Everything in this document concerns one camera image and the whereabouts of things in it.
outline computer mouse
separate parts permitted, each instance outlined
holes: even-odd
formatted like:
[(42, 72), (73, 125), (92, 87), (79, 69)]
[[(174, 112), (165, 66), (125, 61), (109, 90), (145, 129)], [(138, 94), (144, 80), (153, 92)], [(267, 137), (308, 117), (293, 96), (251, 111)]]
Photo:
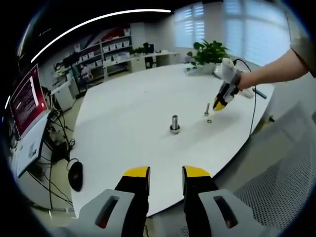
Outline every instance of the computer mouse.
[(73, 190), (80, 192), (82, 188), (83, 172), (82, 163), (76, 161), (69, 169), (68, 181)]

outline sleeve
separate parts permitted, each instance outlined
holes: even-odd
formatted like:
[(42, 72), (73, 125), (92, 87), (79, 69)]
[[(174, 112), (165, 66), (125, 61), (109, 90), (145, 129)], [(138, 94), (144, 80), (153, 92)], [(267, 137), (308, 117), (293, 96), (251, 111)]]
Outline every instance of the sleeve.
[(316, 78), (316, 49), (306, 37), (293, 40), (291, 49), (305, 62), (312, 76)]

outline human hand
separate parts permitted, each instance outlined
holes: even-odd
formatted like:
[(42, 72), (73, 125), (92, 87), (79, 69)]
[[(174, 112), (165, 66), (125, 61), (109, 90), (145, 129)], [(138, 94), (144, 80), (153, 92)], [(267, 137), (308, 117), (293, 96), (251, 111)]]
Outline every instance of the human hand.
[(257, 83), (252, 73), (241, 73), (240, 82), (237, 86), (239, 90), (244, 90), (255, 85), (257, 85)]

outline ceiling light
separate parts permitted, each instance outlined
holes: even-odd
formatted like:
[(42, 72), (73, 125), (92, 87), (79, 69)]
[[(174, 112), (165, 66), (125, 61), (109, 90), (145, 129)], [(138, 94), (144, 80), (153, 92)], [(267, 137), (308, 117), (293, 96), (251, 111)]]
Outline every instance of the ceiling light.
[(56, 41), (58, 41), (61, 37), (65, 36), (66, 34), (70, 33), (71, 31), (74, 31), (75, 29), (81, 27), (81, 26), (84, 26), (90, 22), (93, 22), (93, 21), (97, 21), (97, 20), (100, 20), (100, 19), (103, 19), (103, 18), (106, 18), (106, 17), (109, 17), (109, 16), (115, 16), (115, 15), (121, 15), (121, 14), (126, 14), (126, 13), (133, 13), (133, 12), (165, 12), (165, 13), (170, 13), (171, 11), (170, 10), (162, 10), (162, 9), (137, 9), (137, 10), (127, 10), (127, 11), (119, 11), (119, 12), (114, 12), (114, 13), (110, 13), (110, 14), (106, 14), (106, 15), (103, 15), (103, 16), (99, 16), (99, 17), (96, 17), (96, 18), (93, 18), (91, 20), (88, 20), (88, 21), (85, 21), (77, 26), (74, 26), (72, 27), (71, 29), (65, 31), (64, 33), (62, 33), (60, 36), (58, 36), (57, 38), (53, 39), (48, 45), (46, 45), (44, 48), (42, 48), (38, 53), (37, 55), (35, 55), (35, 57), (31, 60), (31, 63), (34, 62), (34, 60), (41, 54), (44, 52), (44, 50), (46, 50), (48, 47), (50, 47), (53, 43), (55, 43)]
[(9, 103), (9, 100), (10, 100), (10, 95), (9, 95), (9, 97), (8, 97), (8, 99), (6, 100), (6, 104), (5, 104), (5, 107), (4, 107), (4, 109), (6, 110), (6, 107), (8, 106), (8, 103)]

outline human arm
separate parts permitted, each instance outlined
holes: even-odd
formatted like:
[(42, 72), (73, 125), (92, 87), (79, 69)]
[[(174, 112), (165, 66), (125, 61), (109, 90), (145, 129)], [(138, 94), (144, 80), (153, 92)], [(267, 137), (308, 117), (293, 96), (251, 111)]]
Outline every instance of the human arm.
[(294, 42), (283, 56), (253, 72), (242, 73), (240, 90), (263, 83), (295, 80), (310, 71), (316, 77), (315, 48), (308, 39)]

